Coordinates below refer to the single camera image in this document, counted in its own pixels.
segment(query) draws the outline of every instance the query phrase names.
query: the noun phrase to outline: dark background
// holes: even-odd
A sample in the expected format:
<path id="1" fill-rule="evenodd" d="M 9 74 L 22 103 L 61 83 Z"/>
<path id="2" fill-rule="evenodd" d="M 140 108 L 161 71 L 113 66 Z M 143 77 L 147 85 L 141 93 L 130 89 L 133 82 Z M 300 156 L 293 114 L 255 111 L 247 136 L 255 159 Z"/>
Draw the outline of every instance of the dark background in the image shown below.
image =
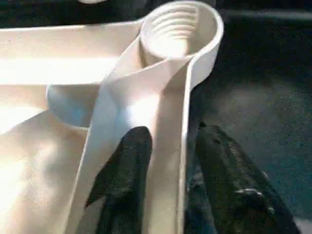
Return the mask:
<path id="1" fill-rule="evenodd" d="M 1 0 L 0 28 L 102 23 L 138 19 L 168 0 Z M 309 11 L 310 0 L 217 0 L 218 9 Z"/>

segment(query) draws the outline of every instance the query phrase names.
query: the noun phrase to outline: dark surface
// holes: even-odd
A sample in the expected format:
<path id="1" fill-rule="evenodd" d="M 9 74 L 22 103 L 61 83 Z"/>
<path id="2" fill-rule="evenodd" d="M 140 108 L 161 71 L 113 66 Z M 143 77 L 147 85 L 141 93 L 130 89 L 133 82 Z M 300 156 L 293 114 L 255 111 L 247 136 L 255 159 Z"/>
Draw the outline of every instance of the dark surface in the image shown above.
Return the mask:
<path id="1" fill-rule="evenodd" d="M 292 214 L 310 220 L 311 35 L 295 21 L 229 21 L 215 68 L 192 91 L 190 110 L 190 142 L 199 120 L 220 126 L 265 171 Z"/>

